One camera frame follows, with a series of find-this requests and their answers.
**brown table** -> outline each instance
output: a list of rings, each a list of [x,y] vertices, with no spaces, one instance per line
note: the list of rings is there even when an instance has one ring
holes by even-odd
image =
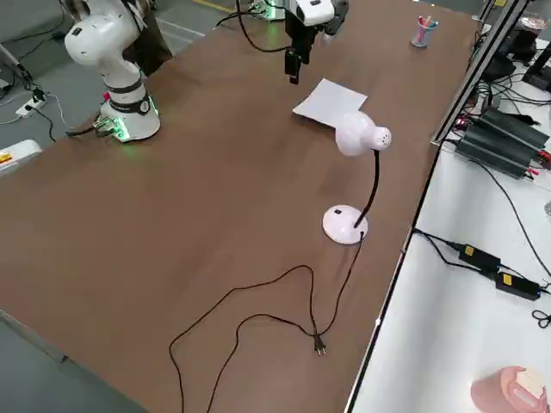
[[[427,50],[409,44],[418,15],[441,22]],[[278,25],[248,24],[259,43],[286,41]],[[355,0],[298,87],[281,54],[215,30],[149,79],[163,122],[154,139],[63,139],[0,181],[0,306],[155,412],[180,409],[171,338],[231,287],[308,264],[324,327],[355,249],[330,241],[321,218],[337,203],[362,206],[373,178],[371,156],[342,156],[330,129],[291,114],[327,77],[368,94],[363,110],[393,132],[368,238],[325,337],[328,355],[296,329],[253,321],[213,411],[342,411],[474,30],[470,16],[427,4]],[[269,312],[309,326],[308,288],[301,271],[236,294],[180,342],[188,412],[205,411],[243,318]]]

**sheet of paper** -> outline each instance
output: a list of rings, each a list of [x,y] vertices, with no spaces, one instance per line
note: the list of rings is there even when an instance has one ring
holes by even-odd
[[[368,97],[354,90],[322,79],[318,86],[293,112],[319,123],[336,127],[348,112],[359,110]]]

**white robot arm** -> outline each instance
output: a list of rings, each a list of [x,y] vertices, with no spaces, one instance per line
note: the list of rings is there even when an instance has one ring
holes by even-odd
[[[310,63],[316,34],[335,36],[346,19],[349,3],[348,0],[288,0],[285,9],[285,31],[292,41],[285,52],[285,73],[291,83],[298,84],[300,66]]]
[[[95,65],[108,88],[97,125],[120,141],[145,139],[160,128],[139,68],[122,57],[139,37],[143,22],[130,0],[88,0],[90,15],[75,24],[65,47],[81,65]]]

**desk lamp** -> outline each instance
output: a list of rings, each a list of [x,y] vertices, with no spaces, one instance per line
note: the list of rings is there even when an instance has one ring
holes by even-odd
[[[353,206],[337,205],[329,208],[323,218],[327,237],[343,245],[353,245],[368,233],[366,215],[375,200],[379,186],[379,152],[392,142],[392,134],[385,127],[378,127],[363,112],[346,114],[336,128],[338,149],[347,157],[356,157],[371,150],[375,154],[375,180],[368,204],[360,211]]]

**white table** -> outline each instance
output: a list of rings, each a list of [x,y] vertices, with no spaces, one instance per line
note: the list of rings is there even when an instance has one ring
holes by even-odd
[[[534,99],[551,98],[528,84],[514,85]],[[502,107],[505,112],[516,113],[507,105],[511,104],[504,102]],[[551,132],[549,107],[517,105],[542,123],[542,132]],[[505,196],[480,166],[453,150],[446,144],[440,153],[416,227],[471,243],[544,284],[549,279]],[[551,200],[551,174],[542,172],[530,182],[492,173],[513,199],[533,244],[551,268],[551,219],[543,211]],[[437,244],[450,261],[458,262],[456,252]],[[396,277],[350,411],[478,412],[470,398],[472,382],[511,365],[540,371],[551,388],[551,327],[542,330],[531,317],[535,309],[551,314],[551,297],[530,302],[502,293],[479,274],[447,266],[419,235],[412,237]]]

